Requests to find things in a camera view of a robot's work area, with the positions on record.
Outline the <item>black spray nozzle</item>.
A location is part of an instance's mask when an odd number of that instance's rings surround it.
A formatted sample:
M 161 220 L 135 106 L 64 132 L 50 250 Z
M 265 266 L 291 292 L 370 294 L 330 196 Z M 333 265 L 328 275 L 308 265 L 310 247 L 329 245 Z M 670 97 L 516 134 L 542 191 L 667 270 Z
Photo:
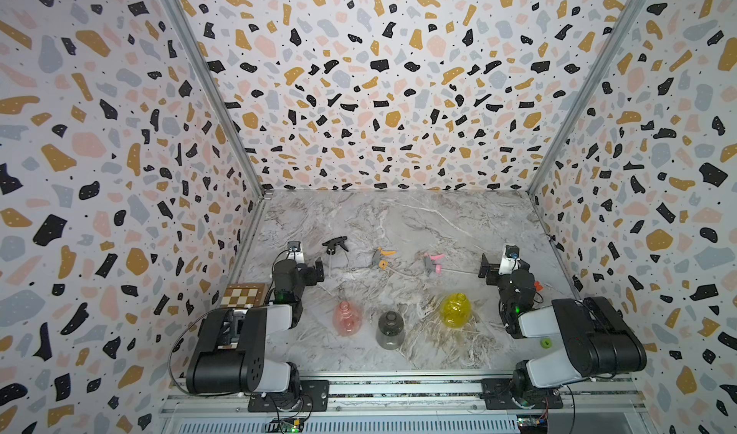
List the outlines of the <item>black spray nozzle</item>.
M 341 249 L 345 253 L 349 252 L 349 248 L 347 247 L 347 237 L 346 236 L 333 237 L 330 240 L 327 240 L 326 242 L 322 243 L 322 247 L 326 248 L 326 253 L 328 255 L 335 255 L 338 249 Z

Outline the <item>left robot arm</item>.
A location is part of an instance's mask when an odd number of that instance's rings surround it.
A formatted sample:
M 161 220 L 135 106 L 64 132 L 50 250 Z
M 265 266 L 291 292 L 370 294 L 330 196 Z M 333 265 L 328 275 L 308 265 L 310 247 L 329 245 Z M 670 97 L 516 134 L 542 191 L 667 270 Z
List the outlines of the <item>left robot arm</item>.
M 307 287 L 324 281 L 324 263 L 310 266 L 282 259 L 273 266 L 274 301 L 248 309 L 218 308 L 203 317 L 198 343 L 185 372 L 186 391 L 196 396 L 257 393 L 301 395 L 297 366 L 266 357 L 271 334 L 301 320 Z

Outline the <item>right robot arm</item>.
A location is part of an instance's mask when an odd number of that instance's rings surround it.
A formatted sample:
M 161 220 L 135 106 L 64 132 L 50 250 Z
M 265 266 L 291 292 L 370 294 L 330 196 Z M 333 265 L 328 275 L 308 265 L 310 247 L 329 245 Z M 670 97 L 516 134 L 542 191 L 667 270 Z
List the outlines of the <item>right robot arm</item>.
M 499 263 L 481 257 L 478 277 L 498 289 L 498 313 L 510 336 L 562 339 L 561 349 L 516 364 L 504 393 L 519 405 L 549 401 L 570 383 L 645 369 L 644 345 L 606 298 L 557 299 L 536 308 L 535 276 L 518 247 L 507 246 Z

